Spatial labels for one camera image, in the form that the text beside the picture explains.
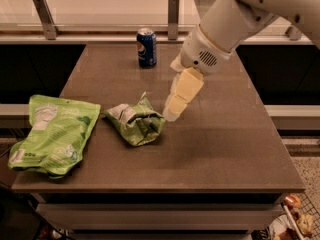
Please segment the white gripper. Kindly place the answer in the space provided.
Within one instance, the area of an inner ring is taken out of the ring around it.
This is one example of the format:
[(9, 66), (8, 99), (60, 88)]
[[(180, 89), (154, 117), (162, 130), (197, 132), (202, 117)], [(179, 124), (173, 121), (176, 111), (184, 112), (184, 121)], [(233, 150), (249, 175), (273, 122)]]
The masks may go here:
[(170, 64), (173, 70), (181, 73), (175, 76), (165, 102), (166, 121), (173, 122), (180, 117), (203, 87), (203, 75), (219, 71), (233, 50), (213, 41), (200, 25), (188, 34), (178, 56)]

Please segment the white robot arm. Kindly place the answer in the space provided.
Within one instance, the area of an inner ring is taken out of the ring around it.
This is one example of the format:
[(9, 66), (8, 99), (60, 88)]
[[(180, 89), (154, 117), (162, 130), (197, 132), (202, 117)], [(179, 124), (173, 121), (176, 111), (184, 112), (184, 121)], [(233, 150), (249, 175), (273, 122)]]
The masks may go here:
[(171, 63), (177, 75), (165, 102), (164, 118), (177, 120), (201, 90), (203, 77), (220, 70), (242, 41), (279, 17), (320, 47), (320, 0), (216, 0)]

